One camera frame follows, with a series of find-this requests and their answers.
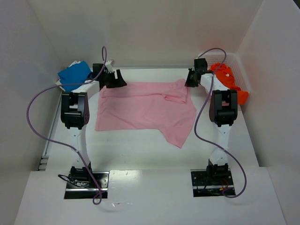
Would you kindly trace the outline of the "pink t-shirt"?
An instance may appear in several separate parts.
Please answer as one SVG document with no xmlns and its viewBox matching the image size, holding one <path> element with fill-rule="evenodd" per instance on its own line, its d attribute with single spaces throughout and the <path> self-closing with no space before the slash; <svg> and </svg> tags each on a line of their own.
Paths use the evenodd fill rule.
<svg viewBox="0 0 300 225">
<path fill-rule="evenodd" d="M 156 129 L 168 143 L 182 148 L 196 115 L 185 82 L 129 82 L 121 88 L 103 88 L 95 130 Z"/>
</svg>

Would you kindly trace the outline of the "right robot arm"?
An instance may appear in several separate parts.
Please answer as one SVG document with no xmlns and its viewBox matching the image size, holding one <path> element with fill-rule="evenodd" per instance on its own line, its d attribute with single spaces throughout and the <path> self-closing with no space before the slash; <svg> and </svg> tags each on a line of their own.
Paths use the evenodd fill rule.
<svg viewBox="0 0 300 225">
<path fill-rule="evenodd" d="M 209 119 L 213 123 L 215 146 L 206 169 L 208 181 L 216 184 L 228 175 L 229 134 L 238 115 L 238 94 L 223 85 L 219 79 L 208 70 L 206 59 L 194 60 L 194 67 L 188 70 L 185 86 L 203 86 L 210 97 Z"/>
</svg>

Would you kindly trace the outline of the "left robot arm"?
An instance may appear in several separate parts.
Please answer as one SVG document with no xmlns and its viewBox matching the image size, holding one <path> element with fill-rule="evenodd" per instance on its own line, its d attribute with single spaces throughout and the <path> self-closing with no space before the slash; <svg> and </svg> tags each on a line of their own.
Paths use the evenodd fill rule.
<svg viewBox="0 0 300 225">
<path fill-rule="evenodd" d="M 114 60 L 105 64 L 94 63 L 92 72 L 85 84 L 71 92 L 63 92 L 61 100 L 61 121 L 70 135 L 73 152 L 73 164 L 67 181 L 79 188 L 92 187 L 94 182 L 89 175 L 90 159 L 86 145 L 86 127 L 90 120 L 89 98 L 100 92 L 104 87 L 108 89 L 120 88 L 127 85 L 120 70 L 113 70 Z"/>
</svg>

